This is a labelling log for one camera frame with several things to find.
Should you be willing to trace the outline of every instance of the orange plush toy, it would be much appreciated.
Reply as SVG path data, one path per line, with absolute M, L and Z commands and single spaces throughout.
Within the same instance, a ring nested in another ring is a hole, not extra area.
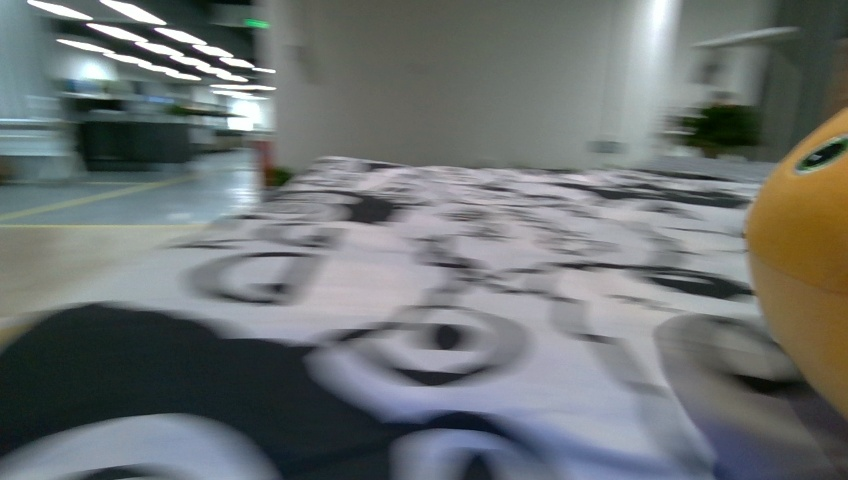
M 751 207 L 746 236 L 774 336 L 848 417 L 848 109 L 777 166 Z

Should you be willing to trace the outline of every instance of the white column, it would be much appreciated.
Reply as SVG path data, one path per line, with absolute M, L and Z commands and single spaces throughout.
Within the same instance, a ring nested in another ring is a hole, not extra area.
M 47 23 L 23 0 L 0 0 L 0 118 L 30 118 L 31 97 L 53 97 Z

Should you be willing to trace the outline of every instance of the yellow floor line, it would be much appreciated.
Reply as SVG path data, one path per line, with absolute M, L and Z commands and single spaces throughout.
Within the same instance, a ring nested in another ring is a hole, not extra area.
M 0 228 L 202 228 L 208 226 L 208 223 L 175 223 L 175 224 L 37 224 L 37 223 L 3 223 Z
M 110 198 L 123 197 L 124 195 L 131 195 L 133 193 L 143 192 L 146 190 L 153 190 L 154 188 L 162 188 L 167 187 L 169 185 L 176 185 L 178 183 L 188 182 L 190 180 L 194 180 L 198 177 L 197 174 L 184 175 L 182 177 L 172 178 L 171 180 L 163 180 L 161 182 L 152 182 L 145 183 L 143 185 L 136 185 L 134 187 L 121 188 L 118 190 L 114 190 L 106 193 L 99 193 L 97 195 L 89 195 L 87 197 L 77 198 L 74 200 L 66 200 L 64 202 L 52 203 L 50 205 L 44 205 L 41 207 L 28 208 L 26 210 L 19 210 L 17 212 L 11 212 L 0 215 L 0 222 L 6 222 L 9 220 L 14 220 L 16 218 L 28 217 L 30 215 L 38 215 L 39 213 L 52 212 L 54 210 L 62 210 L 63 208 L 71 208 L 78 207 L 80 205 L 85 205 L 87 203 L 99 202 L 101 200 L 109 200 Z

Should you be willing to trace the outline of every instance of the ceiling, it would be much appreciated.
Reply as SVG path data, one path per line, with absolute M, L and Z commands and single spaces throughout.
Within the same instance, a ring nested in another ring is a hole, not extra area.
M 104 25 L 112 25 L 130 31 L 136 35 L 146 38 L 149 42 L 167 45 L 182 52 L 187 57 L 203 60 L 213 67 L 223 68 L 234 75 L 248 78 L 251 83 L 259 81 L 264 74 L 249 68 L 241 68 L 227 65 L 217 57 L 209 56 L 192 48 L 187 43 L 178 42 L 166 37 L 153 28 L 160 25 L 151 25 L 137 22 L 123 14 L 103 5 L 99 0 L 48 0 L 88 16 L 94 17 L 93 22 Z M 251 0 L 122 0 L 143 8 L 147 12 L 164 20 L 167 28 L 185 31 L 194 35 L 207 44 L 222 48 L 232 53 L 235 58 L 247 60 L 257 67 L 262 67 L 255 58 L 254 30 L 250 28 L 231 27 L 216 24 L 221 9 L 243 7 L 245 12 L 250 12 Z M 57 36 L 84 37 L 98 46 L 108 48 L 115 53 L 131 55 L 133 57 L 147 60 L 154 65 L 173 68 L 182 73 L 197 75 L 203 78 L 204 83 L 229 83 L 222 81 L 214 75 L 203 73 L 194 67 L 183 65 L 171 60 L 168 56 L 149 52 L 130 41 L 119 40 L 86 26 L 86 21 L 73 20 L 59 17 L 41 9 L 33 9 L 51 19 L 53 29 Z

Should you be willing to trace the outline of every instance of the green plant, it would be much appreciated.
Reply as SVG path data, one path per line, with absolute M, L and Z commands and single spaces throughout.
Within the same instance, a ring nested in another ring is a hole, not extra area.
M 691 133 L 686 145 L 698 147 L 704 155 L 715 158 L 737 147 L 759 144 L 760 126 L 757 113 L 744 105 L 710 105 L 694 117 L 683 120 Z
M 273 167 L 265 174 L 265 182 L 268 187 L 279 187 L 291 180 L 294 173 L 288 168 Z

